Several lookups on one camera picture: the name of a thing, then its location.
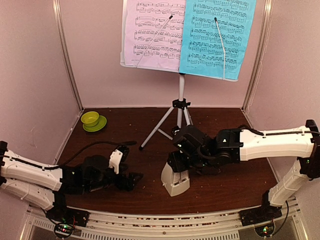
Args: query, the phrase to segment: tripod stand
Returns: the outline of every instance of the tripod stand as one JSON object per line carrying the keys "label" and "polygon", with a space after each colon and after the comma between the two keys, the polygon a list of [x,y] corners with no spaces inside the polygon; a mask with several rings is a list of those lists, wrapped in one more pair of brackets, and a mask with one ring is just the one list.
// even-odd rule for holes
{"label": "tripod stand", "polygon": [[171,114],[171,112],[177,108],[178,109],[178,115],[177,115],[177,121],[176,125],[180,129],[182,126],[182,116],[185,117],[185,122],[187,125],[193,125],[193,122],[191,120],[190,113],[188,111],[188,106],[190,106],[190,102],[187,102],[184,98],[184,91],[185,91],[185,73],[179,73],[179,98],[174,100],[172,102],[172,107],[169,108],[169,110],[165,113],[165,115],[161,118],[161,120],[158,122],[158,124],[154,127],[154,129],[151,131],[149,136],[144,140],[144,142],[139,147],[139,150],[143,150],[147,142],[151,139],[151,137],[155,134],[156,131],[162,133],[165,135],[168,139],[172,140],[173,138],[162,131],[160,129],[160,126],[164,123],[164,121],[167,119],[167,117]]}

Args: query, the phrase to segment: black cable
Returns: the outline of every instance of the black cable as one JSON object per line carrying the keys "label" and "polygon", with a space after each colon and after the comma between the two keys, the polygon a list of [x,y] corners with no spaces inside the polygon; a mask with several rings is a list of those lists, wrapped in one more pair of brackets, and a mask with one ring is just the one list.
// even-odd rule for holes
{"label": "black cable", "polygon": [[207,159],[207,160],[216,160],[216,159],[217,159],[217,157],[215,157],[215,156],[206,156],[206,155],[204,155],[204,154],[201,152],[201,147],[198,147],[198,148],[196,149],[196,152],[198,153],[198,155],[199,155],[200,157],[202,157],[202,158],[204,158],[204,159]]}
{"label": "black cable", "polygon": [[264,134],[263,132],[261,131],[258,131],[254,128],[251,128],[249,127],[248,125],[241,125],[238,127],[239,129],[246,129],[246,130],[249,130],[250,132],[256,134],[256,135],[259,135],[259,136],[276,136],[276,135],[286,135],[286,134],[318,134],[320,135],[320,132],[318,131],[283,131],[283,132],[272,132],[272,133],[267,133],[267,134]]}
{"label": "black cable", "polygon": [[[43,170],[55,170],[55,169],[59,169],[63,166],[66,166],[68,163],[70,163],[72,160],[74,160],[80,153],[82,153],[84,150],[94,146],[94,145],[97,145],[97,144],[110,144],[110,145],[116,145],[116,146],[119,146],[119,145],[125,145],[125,146],[132,146],[132,145],[136,145],[137,142],[136,141],[124,141],[124,142],[113,142],[113,141],[95,141],[93,143],[90,143],[86,146],[84,146],[83,148],[81,148],[78,152],[76,152],[71,158],[69,158],[66,162],[60,164],[60,165],[56,165],[56,166],[41,166],[41,165],[38,165],[38,164],[35,164],[35,163],[32,163],[32,162],[29,162],[29,161],[26,161],[26,160],[22,160],[20,158],[17,158],[17,157],[12,157],[13,160],[17,161],[17,162],[20,162],[20,163],[23,163],[23,164],[27,164],[27,165],[30,165],[30,166],[33,166],[35,168],[39,168],[39,169],[43,169]],[[3,156],[4,158],[10,158],[9,156],[7,155],[4,155]]]}
{"label": "black cable", "polygon": [[48,217],[47,212],[44,209],[41,208],[41,210],[43,211],[45,217],[49,219],[51,223],[54,224],[53,233],[57,238],[67,239],[74,233],[74,230],[76,230],[74,222],[73,222],[73,226],[65,222],[54,222],[50,217]]}
{"label": "black cable", "polygon": [[93,143],[90,143],[86,146],[84,146],[83,148],[81,148],[78,152],[76,152],[71,158],[69,158],[66,162],[57,165],[57,166],[51,166],[51,167],[45,167],[45,170],[54,170],[54,169],[59,169],[60,167],[66,166],[68,163],[70,163],[73,159],[75,159],[80,153],[82,153],[84,150],[97,145],[97,144],[110,144],[110,145],[126,145],[126,146],[132,146],[137,144],[136,141],[125,141],[125,142],[112,142],[112,141],[95,141]]}
{"label": "black cable", "polygon": [[289,215],[289,204],[288,204],[288,201],[285,201],[285,203],[286,203],[287,210],[286,210],[286,215],[285,215],[284,221],[283,221],[283,223],[281,224],[281,226],[278,228],[278,230],[275,231],[275,233],[271,234],[272,237],[273,237],[274,235],[276,235],[276,234],[282,229],[282,227],[285,225],[285,223],[286,223],[286,221],[287,221],[287,218],[288,218],[288,215]]}

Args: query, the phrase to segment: pink sheet music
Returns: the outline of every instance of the pink sheet music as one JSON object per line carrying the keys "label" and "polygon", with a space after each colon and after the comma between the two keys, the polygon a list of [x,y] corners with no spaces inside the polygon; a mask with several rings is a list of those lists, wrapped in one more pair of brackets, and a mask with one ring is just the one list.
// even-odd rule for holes
{"label": "pink sheet music", "polygon": [[[126,66],[178,72],[186,0],[128,0],[125,23]],[[168,24],[158,31],[170,16]]]}

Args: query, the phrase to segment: white wall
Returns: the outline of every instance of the white wall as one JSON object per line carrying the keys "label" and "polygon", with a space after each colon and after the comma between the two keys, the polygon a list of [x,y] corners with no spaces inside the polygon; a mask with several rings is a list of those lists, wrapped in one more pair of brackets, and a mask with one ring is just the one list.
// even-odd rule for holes
{"label": "white wall", "polygon": [[[122,0],[61,0],[67,47],[85,107],[168,107],[178,98],[179,75],[120,66]],[[242,107],[260,37],[265,1],[259,0],[238,82],[186,76],[193,107]]]}
{"label": "white wall", "polygon": [[[314,119],[320,126],[320,2],[274,1],[267,50],[249,117],[255,128],[286,129]],[[275,158],[282,178],[294,158]],[[311,240],[320,239],[320,180],[297,193]]]}
{"label": "white wall", "polygon": [[[0,16],[0,140],[52,164],[78,114],[52,1],[1,1]],[[18,239],[27,206],[0,191],[0,239]]]}

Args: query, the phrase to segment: green bowl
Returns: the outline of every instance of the green bowl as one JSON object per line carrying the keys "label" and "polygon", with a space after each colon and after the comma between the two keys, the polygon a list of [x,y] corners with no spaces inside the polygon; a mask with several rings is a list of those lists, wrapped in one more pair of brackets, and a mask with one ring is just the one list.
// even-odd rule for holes
{"label": "green bowl", "polygon": [[99,122],[99,113],[96,111],[88,111],[82,115],[81,122],[86,127],[94,127]]}

